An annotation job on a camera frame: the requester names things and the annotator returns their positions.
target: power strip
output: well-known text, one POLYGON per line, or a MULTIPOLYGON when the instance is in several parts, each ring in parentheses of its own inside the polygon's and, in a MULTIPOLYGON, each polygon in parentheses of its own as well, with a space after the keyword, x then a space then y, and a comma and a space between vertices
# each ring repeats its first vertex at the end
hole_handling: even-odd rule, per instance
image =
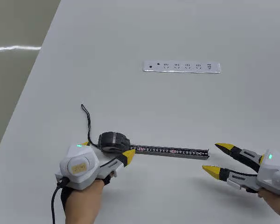
POLYGON ((143 71, 219 74, 221 67, 216 62, 145 61, 143 71))

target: human hand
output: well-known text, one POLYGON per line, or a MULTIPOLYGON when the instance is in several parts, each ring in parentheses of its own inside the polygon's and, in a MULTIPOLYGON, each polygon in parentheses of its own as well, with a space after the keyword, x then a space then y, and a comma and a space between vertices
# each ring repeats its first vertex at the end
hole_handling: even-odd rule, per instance
POLYGON ((268 190, 261 189, 258 196, 263 198, 265 202, 280 215, 280 195, 276 195, 268 190))
POLYGON ((102 180, 95 180, 84 190, 74 190, 65 204, 66 224, 92 224, 98 215, 104 187, 102 180))

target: white table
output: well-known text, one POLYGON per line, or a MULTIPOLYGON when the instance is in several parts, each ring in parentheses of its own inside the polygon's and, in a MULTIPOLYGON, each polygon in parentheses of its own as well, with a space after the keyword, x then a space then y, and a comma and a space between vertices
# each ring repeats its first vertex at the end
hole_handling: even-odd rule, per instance
MULTIPOLYGON (((201 169, 251 172, 214 146, 280 150, 280 0, 64 0, 0 145, 0 223, 51 222, 71 143, 210 148, 208 161, 136 155, 104 189, 98 224, 271 224, 280 217, 201 169), (221 63, 223 73, 142 72, 144 60, 221 63)), ((57 223, 64 222, 59 198, 57 223)))

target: floor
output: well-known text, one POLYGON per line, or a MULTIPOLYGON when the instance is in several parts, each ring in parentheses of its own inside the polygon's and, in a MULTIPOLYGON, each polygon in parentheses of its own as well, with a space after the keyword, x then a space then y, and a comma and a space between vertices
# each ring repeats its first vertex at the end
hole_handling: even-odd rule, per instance
POLYGON ((0 0, 0 142, 59 2, 0 0))

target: black wrist strap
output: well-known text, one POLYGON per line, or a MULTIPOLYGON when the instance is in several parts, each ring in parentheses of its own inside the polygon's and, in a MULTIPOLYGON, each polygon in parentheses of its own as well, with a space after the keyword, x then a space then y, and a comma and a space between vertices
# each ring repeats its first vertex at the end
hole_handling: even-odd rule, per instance
POLYGON ((109 174, 108 176, 106 176, 105 179, 97 179, 97 180, 102 180, 104 182, 105 186, 106 186, 107 184, 110 183, 111 175, 109 174))

